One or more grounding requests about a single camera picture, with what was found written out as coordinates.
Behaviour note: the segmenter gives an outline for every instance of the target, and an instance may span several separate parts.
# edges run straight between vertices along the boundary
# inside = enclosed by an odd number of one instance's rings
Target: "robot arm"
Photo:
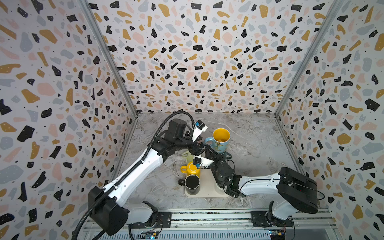
[[[317,184],[314,180],[290,168],[282,167],[280,172],[267,176],[248,177],[236,175],[227,163],[227,156],[212,149],[205,151],[205,157],[212,159],[210,166],[217,185],[233,197],[252,194],[273,194],[276,200],[270,203],[266,221],[279,225],[295,212],[317,213]]]
[[[207,129],[202,121],[197,121],[193,126],[193,134],[186,132],[187,123],[181,119],[173,119],[169,122],[168,130],[164,136],[158,136],[145,159],[142,159],[147,150],[120,176],[99,189],[95,186],[88,194],[88,205],[92,206],[104,193],[108,193],[105,200],[95,208],[91,218],[108,234],[117,233],[124,225],[143,222],[151,227],[157,218],[157,209],[150,203],[127,203],[129,196],[137,186],[169,156],[177,150],[188,149],[202,166],[209,166],[213,161],[200,156],[208,145],[197,143],[201,140],[200,134]]]

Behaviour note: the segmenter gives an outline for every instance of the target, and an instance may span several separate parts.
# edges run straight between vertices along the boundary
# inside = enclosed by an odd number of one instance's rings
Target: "black mug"
[[[185,187],[190,195],[196,195],[200,190],[200,178],[194,174],[188,175],[185,179],[179,179],[178,184]]]

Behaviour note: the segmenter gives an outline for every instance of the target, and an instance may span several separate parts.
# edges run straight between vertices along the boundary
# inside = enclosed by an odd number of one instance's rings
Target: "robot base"
[[[149,228],[153,228],[155,226],[156,228],[170,228],[170,223],[172,220],[172,212],[158,212],[156,220],[160,220],[158,221],[158,225],[156,225],[155,223],[152,227],[149,227]],[[145,227],[144,223],[142,222],[137,222],[137,223],[133,223],[131,225],[131,228],[148,228],[148,227]]]
[[[269,220],[266,215],[268,211],[252,211],[251,212],[251,221],[253,224],[253,227],[270,227],[270,226],[276,226],[276,227],[293,227],[293,221],[292,218],[289,217],[286,220],[280,220],[274,221]]]

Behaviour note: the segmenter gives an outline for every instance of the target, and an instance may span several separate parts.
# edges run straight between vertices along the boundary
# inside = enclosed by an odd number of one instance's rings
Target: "gray marble surface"
[[[139,115],[136,129],[124,158],[120,173],[126,170],[143,152],[151,141],[167,113],[143,113]],[[184,114],[175,116],[190,124]],[[293,161],[278,131],[275,119],[261,114],[192,113],[194,121],[202,120],[207,131],[203,139],[212,136],[215,129],[223,127],[231,133],[227,151],[232,154],[236,174],[263,176],[287,166],[295,169]],[[150,173],[129,198],[130,203],[148,201],[158,208],[268,208],[273,196],[253,194],[228,199],[187,198],[177,180],[184,177],[180,167],[185,165],[181,158],[184,151],[170,156],[160,167]]]

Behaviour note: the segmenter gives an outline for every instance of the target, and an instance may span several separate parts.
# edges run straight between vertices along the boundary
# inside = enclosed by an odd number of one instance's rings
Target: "cup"
[[[193,159],[195,159],[195,155],[192,155],[189,151],[184,152],[181,157],[186,159],[187,162],[191,162]]]
[[[211,148],[214,151],[223,154],[227,150],[230,138],[231,134],[228,130],[226,130],[225,128],[218,128],[213,132],[212,137],[206,138],[204,142],[207,143],[211,141]]]
[[[196,165],[193,165],[193,161],[189,162],[186,166],[181,166],[180,170],[182,173],[186,173],[187,176],[194,174],[200,177],[200,169],[198,169]]]
[[[185,179],[179,179],[178,184],[185,187],[190,195],[196,195],[200,190],[200,178],[197,175],[188,175]]]

